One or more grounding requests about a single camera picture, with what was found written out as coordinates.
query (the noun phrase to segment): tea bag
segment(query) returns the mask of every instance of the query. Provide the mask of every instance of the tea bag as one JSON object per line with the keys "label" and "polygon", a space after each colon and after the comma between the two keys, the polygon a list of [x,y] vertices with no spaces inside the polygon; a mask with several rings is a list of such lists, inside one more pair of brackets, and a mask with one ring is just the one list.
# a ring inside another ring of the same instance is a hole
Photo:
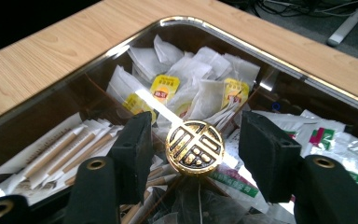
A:
{"label": "tea bag", "polygon": [[217,113],[222,105],[225,83],[202,79],[200,90],[191,103],[188,113],[184,116],[187,119],[207,119]]}
{"label": "tea bag", "polygon": [[178,90],[180,91],[192,86],[197,86],[199,81],[203,77],[209,76],[211,72],[212,67],[209,64],[185,56],[175,63],[166,74],[180,79],[181,84]]}
{"label": "tea bag", "polygon": [[231,98],[227,106],[204,121],[214,125],[217,130],[221,130],[229,119],[235,115],[239,105],[239,102],[236,102],[234,101],[234,98]]}
{"label": "tea bag", "polygon": [[124,71],[123,67],[117,66],[109,81],[106,92],[117,99],[120,103],[130,96],[131,93],[144,86],[131,74]]}
{"label": "tea bag", "polygon": [[255,79],[260,71],[260,67],[228,53],[224,54],[223,57],[231,63],[232,70],[225,76],[221,76],[219,80],[225,80],[231,77],[238,81],[245,82],[249,86],[249,90],[251,90],[255,84]]}
{"label": "tea bag", "polygon": [[154,48],[159,61],[163,64],[167,64],[168,66],[172,66],[185,55],[176,46],[168,42],[162,41],[159,35],[156,35],[154,39]]}
{"label": "tea bag", "polygon": [[[197,95],[199,87],[190,87],[186,90],[177,92],[173,98],[167,103],[167,108],[171,110],[179,118],[183,118],[193,102],[194,97]],[[162,115],[159,115],[156,124],[158,128],[155,131],[155,134],[161,139],[165,139],[167,136],[172,123]]]}
{"label": "tea bag", "polygon": [[132,76],[135,77],[136,79],[138,79],[138,81],[139,81],[145,88],[150,89],[151,83],[150,83],[146,78],[142,77],[142,76],[139,74],[139,72],[138,72],[137,69],[139,70],[139,68],[136,67],[135,63],[132,63],[132,72],[131,72]]}
{"label": "tea bag", "polygon": [[193,59],[199,62],[207,63],[213,68],[213,72],[204,77],[211,80],[223,77],[232,70],[231,63],[228,60],[208,47],[199,49]]}
{"label": "tea bag", "polygon": [[138,73],[150,83],[156,75],[165,73],[170,68],[169,65],[159,61],[158,55],[153,48],[130,47],[128,53],[136,65]]}

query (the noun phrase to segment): gold medallion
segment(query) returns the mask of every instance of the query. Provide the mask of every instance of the gold medallion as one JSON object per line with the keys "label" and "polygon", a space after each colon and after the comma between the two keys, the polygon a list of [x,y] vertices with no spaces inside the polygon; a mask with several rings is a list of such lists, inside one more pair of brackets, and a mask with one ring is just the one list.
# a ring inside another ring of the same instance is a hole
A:
{"label": "gold medallion", "polygon": [[184,175],[207,175],[223,159],[223,138],[214,126],[189,120],[170,129],[165,140],[167,159]]}

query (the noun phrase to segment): dark floor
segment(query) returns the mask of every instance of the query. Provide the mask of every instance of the dark floor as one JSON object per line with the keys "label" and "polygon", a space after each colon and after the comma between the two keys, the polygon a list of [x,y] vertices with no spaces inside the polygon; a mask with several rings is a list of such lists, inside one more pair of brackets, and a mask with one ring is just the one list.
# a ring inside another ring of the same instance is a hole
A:
{"label": "dark floor", "polygon": [[[279,4],[261,1],[261,0],[221,0],[234,7],[247,11],[253,15],[259,16],[261,19],[270,21],[283,28],[291,30],[295,33],[313,39],[319,43],[326,44],[327,39],[332,35],[336,29],[344,22],[348,15],[352,13],[357,7],[356,4],[349,4],[345,7],[339,7],[335,10],[329,10],[329,13],[335,15],[327,15],[325,13],[307,13],[306,11],[293,10]],[[276,0],[277,2],[294,3],[308,7],[311,0]],[[330,1],[347,1],[348,0],[330,0]],[[340,6],[343,3],[314,4],[315,10],[326,10],[331,7]],[[335,47],[337,50],[345,52],[351,56],[358,58],[358,23],[349,32],[345,39]]]}
{"label": "dark floor", "polygon": [[0,1],[0,49],[99,0]]}

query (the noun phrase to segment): white paper packet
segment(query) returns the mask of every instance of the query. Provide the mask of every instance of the white paper packet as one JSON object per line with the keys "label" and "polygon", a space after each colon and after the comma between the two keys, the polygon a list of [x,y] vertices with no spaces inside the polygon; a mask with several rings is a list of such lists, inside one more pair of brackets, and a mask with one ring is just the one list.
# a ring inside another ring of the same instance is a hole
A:
{"label": "white paper packet", "polygon": [[123,67],[118,65],[109,81],[106,92],[116,98],[120,103],[124,103],[130,94],[140,89],[145,89],[144,85],[142,85],[136,77],[133,77],[126,72]]}
{"label": "white paper packet", "polygon": [[115,125],[113,127],[101,129],[101,131],[97,133],[91,142],[85,145],[77,154],[75,154],[71,160],[66,162],[61,169],[51,175],[51,178],[48,178],[47,181],[57,180],[61,176],[65,175],[75,166],[86,160],[90,154],[104,146],[108,141],[114,139],[117,136],[117,133],[122,130],[122,128],[123,126],[121,125]]}
{"label": "white paper packet", "polygon": [[46,150],[54,141],[56,141],[63,134],[68,132],[71,128],[82,122],[79,113],[75,113],[69,118],[65,119],[59,125],[45,133],[31,145],[23,149],[19,154],[11,158],[0,166],[0,175],[15,174],[20,169],[24,168],[30,161],[33,161],[40,153]]}
{"label": "white paper packet", "polygon": [[232,70],[231,63],[227,59],[208,47],[200,48],[199,51],[197,51],[197,53],[194,55],[193,59],[212,66],[213,73],[210,73],[207,77],[204,77],[211,80],[224,77]]}
{"label": "white paper packet", "polygon": [[152,83],[150,83],[147,78],[144,78],[144,76],[141,76],[138,72],[138,68],[136,67],[135,63],[132,63],[132,76],[138,79],[138,81],[146,88],[150,89],[152,86]]}
{"label": "white paper packet", "polygon": [[138,72],[144,74],[150,83],[156,75],[165,73],[170,68],[167,64],[159,61],[158,55],[153,48],[130,47],[128,53],[136,67],[140,69]]}
{"label": "white paper packet", "polygon": [[83,146],[95,137],[96,133],[86,127],[74,141],[63,148],[57,156],[52,158],[46,165],[41,167],[35,174],[29,177],[31,189],[36,188],[46,178],[54,174],[65,162],[70,160]]}
{"label": "white paper packet", "polygon": [[231,98],[226,107],[224,107],[211,117],[205,119],[204,121],[214,125],[217,130],[221,130],[229,121],[229,119],[231,119],[231,117],[235,115],[239,106],[240,102],[235,102],[234,99]]}
{"label": "white paper packet", "polygon": [[202,79],[199,92],[183,119],[203,120],[220,111],[224,88],[225,83],[222,81]]}
{"label": "white paper packet", "polygon": [[185,56],[175,63],[170,70],[167,71],[166,75],[179,78],[180,86],[177,91],[178,93],[192,87],[197,87],[200,80],[203,77],[209,76],[212,69],[213,68],[207,63],[197,61],[194,57],[190,58]]}
{"label": "white paper packet", "polygon": [[41,169],[45,164],[47,164],[48,161],[50,161],[57,154],[59,154],[63,148],[68,146],[72,141],[76,139],[76,137],[85,129],[85,127],[86,125],[79,124],[72,130],[64,134],[62,137],[60,137],[57,141],[55,141],[53,145],[48,147],[42,154],[36,157],[21,171],[23,179],[26,179],[35,174],[39,169]]}
{"label": "white paper packet", "polygon": [[225,53],[223,57],[231,63],[232,70],[225,76],[221,76],[219,80],[232,77],[248,84],[249,90],[251,90],[255,84],[255,79],[260,71],[260,67],[228,53]]}
{"label": "white paper packet", "polygon": [[[167,103],[167,108],[171,110],[179,118],[183,118],[191,107],[194,97],[199,91],[198,87],[192,87],[186,91],[177,92],[173,98]],[[172,123],[164,116],[158,116],[156,120],[158,128],[154,128],[154,133],[160,138],[165,139],[171,128]]]}
{"label": "white paper packet", "polygon": [[154,49],[161,63],[172,66],[185,55],[179,48],[169,42],[163,41],[159,35],[156,35],[154,41]]}

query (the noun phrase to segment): wood grain surface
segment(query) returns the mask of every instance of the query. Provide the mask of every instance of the wood grain surface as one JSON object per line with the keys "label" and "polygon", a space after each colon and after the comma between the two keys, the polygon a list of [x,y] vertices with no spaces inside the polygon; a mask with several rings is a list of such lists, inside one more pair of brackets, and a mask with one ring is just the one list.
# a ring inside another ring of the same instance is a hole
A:
{"label": "wood grain surface", "polygon": [[195,17],[358,97],[358,59],[214,0],[104,0],[0,50],[0,115],[170,16]]}

